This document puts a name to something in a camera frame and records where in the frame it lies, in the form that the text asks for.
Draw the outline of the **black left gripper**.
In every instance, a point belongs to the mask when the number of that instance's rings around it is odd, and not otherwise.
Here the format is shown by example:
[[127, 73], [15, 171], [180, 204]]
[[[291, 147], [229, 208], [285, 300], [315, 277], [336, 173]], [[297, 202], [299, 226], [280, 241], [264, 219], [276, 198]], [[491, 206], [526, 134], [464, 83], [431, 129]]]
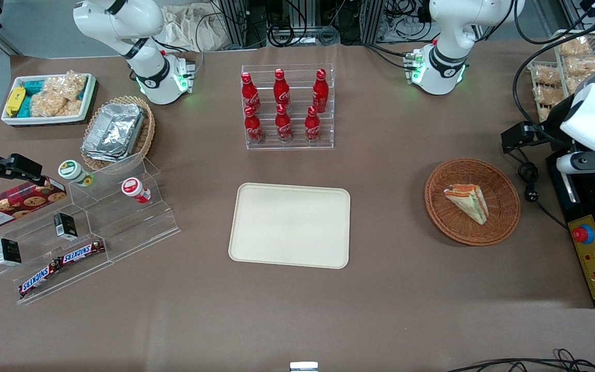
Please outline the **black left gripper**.
[[564, 134], [560, 128], [572, 107], [573, 96], [569, 96], [556, 104], [547, 118], [536, 122], [523, 108], [518, 96], [514, 102], [520, 113], [526, 116], [521, 121], [502, 133], [502, 151], [508, 154], [523, 147], [538, 146], [549, 143], [552, 151], [566, 151], [574, 153], [580, 151], [579, 145], [572, 137]]

